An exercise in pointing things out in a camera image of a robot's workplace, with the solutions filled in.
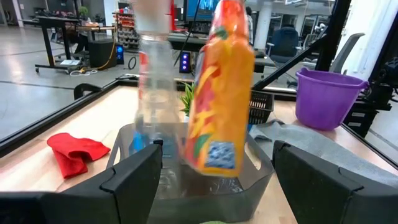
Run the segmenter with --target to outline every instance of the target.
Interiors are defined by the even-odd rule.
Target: person
[[[251,18],[251,8],[246,7],[246,17],[248,20],[248,31],[249,31],[249,44],[253,46],[253,19]]]

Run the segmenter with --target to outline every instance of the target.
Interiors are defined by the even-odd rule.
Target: green plant
[[[195,89],[195,84],[189,85],[188,83],[185,84],[185,95],[180,96],[180,100],[184,104],[185,108],[182,109],[186,116],[189,116],[189,109],[191,106],[191,102],[193,100],[193,91]]]
[[[79,14],[82,16],[87,16],[88,15],[88,9],[85,6],[81,6],[79,8]]]

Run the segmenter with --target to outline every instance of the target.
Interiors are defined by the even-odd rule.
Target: bottle label
[[[139,52],[139,83],[138,83],[138,97],[142,99],[144,91],[145,79],[148,72],[148,57],[144,52]]]

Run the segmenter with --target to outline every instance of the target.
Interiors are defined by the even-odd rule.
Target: black basket
[[[274,110],[274,95],[252,90],[249,105],[250,109],[248,123],[266,123],[269,115]]]

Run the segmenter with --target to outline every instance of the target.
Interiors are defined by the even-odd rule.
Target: gray cloth
[[[356,156],[309,128],[273,120],[266,124],[254,125],[249,134],[270,158],[272,158],[274,141],[285,141],[351,172],[398,188],[398,176]]]

